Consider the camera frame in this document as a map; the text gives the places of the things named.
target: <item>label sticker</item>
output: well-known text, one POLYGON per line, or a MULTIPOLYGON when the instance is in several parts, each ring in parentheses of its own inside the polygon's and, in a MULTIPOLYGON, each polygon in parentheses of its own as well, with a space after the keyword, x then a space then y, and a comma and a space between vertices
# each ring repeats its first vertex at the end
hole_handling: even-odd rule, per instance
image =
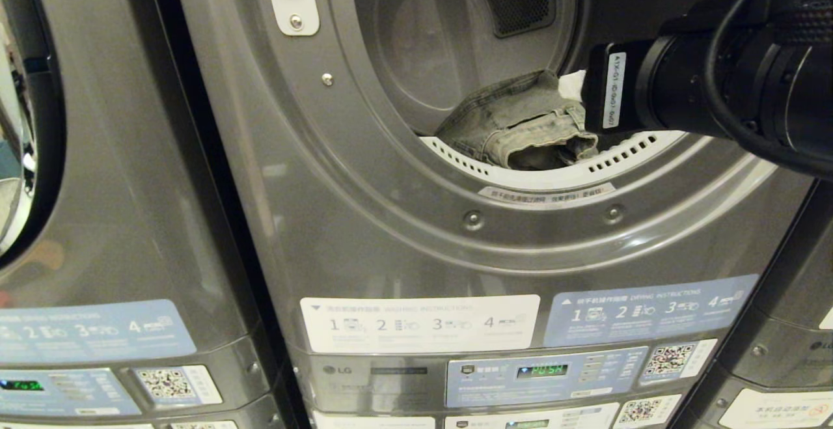
POLYGON ((700 373, 717 345, 717 339, 689 341, 655 347, 642 371, 639 384, 679 378, 693 378, 700 373))
POLYGON ((327 416, 312 412, 317 429, 435 429, 433 417, 327 416))
POLYGON ((451 416, 445 429, 599 429, 610 427, 619 403, 553 411, 451 416))
POLYGON ((554 297, 544 346, 583 346, 673 337, 734 322, 758 275, 700 283, 562 292, 554 297))
POLYGON ((46 424, 21 424, 18 422, 3 422, 0 421, 0 428, 2 429, 154 429, 150 424, 128 424, 116 426, 67 426, 62 424, 60 426, 52 426, 46 424))
POLYGON ((744 388, 720 418, 729 429, 821 426, 833 414, 833 391, 760 393, 744 388))
POLYGON ((830 308, 824 320, 821 320, 819 330, 833 330, 833 307, 830 308))
POLYGON ((613 183, 604 183, 592 188, 580 189, 579 191, 568 191, 566 193, 521 193, 510 189, 487 186, 479 194, 492 200, 509 201, 510 203, 529 204, 529 206, 542 206, 550 209, 568 207, 574 201, 585 200, 616 191, 613 183))
POLYGON ((144 367, 133 369, 159 406, 217 405, 223 402, 205 366, 144 367))
POLYGON ((627 53, 611 53, 607 59, 607 88, 605 90, 605 119, 601 127, 619 126, 619 112, 622 107, 622 82, 625 80, 627 53))
POLYGON ((2 363, 100 363, 197 351, 173 302, 0 309, 2 363))
POLYGON ((91 417, 140 411, 110 369, 0 370, 0 413, 91 417))
POLYGON ((425 353, 525 349, 539 296, 303 298, 313 352, 425 353))
POLYGON ((664 424, 672 416, 680 398, 682 398, 682 394, 631 400, 622 405, 613 429, 637 429, 638 427, 664 424))
POLYGON ((176 422, 171 429, 239 429, 234 421, 176 422))
POLYGON ((648 347, 449 361, 448 408, 558 402, 631 390, 648 347))

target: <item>dryer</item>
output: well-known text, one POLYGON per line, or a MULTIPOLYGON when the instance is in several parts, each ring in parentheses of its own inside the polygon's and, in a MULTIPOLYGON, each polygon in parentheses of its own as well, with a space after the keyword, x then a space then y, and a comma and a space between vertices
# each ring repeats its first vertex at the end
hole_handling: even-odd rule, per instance
POLYGON ((666 426, 797 212, 810 181, 726 141, 519 172, 432 137, 696 2, 536 1, 182 0, 316 425, 666 426))
POLYGON ((154 0, 0 31, 0 426, 292 426, 154 0))

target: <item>blue instruction label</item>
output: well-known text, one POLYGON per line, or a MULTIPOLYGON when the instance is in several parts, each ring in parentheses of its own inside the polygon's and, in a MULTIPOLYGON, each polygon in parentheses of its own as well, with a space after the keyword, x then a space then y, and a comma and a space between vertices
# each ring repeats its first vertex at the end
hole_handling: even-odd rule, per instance
POLYGON ((167 299, 0 309, 0 363, 99 363, 196 351, 167 299))
POLYGON ((758 275, 700 283, 563 292, 544 346, 583 346, 717 330, 734 322, 758 275))

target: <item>lg logo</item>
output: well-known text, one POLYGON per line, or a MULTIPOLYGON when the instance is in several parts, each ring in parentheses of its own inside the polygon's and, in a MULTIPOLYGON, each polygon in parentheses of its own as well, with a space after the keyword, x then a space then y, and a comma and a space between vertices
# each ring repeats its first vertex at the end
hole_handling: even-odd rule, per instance
POLYGON ((339 374, 351 374, 353 370, 350 367, 333 367, 333 366, 324 366, 324 373, 333 375, 336 372, 339 374))

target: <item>instruction sticker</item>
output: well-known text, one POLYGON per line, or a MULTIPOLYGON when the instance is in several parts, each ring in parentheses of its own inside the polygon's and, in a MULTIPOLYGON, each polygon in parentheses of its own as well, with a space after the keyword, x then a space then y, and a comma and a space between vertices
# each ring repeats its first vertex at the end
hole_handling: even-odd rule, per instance
POLYGON ((196 352, 167 299, 0 309, 2 363, 100 363, 196 352))
POLYGON ((525 349, 541 298, 303 298, 313 352, 425 353, 525 349))
POLYGON ((715 345, 717 339, 657 346, 648 358, 639 383, 645 385, 658 381, 693 378, 700 373, 715 345))
POLYGON ((717 330, 734 322, 758 275, 700 283, 562 292, 544 346, 583 346, 717 330))
POLYGON ((610 427, 619 403, 553 411, 451 416, 445 429, 599 429, 610 427))
POLYGON ((655 424, 664 424, 672 416, 680 398, 682 398, 682 394, 630 400, 630 402, 622 405, 613 429, 637 429, 655 424))
POLYGON ((318 429, 435 429, 433 417, 327 416, 312 412, 318 429))
POLYGON ((833 414, 833 391, 760 393, 744 388, 720 418, 729 429, 821 426, 833 414))

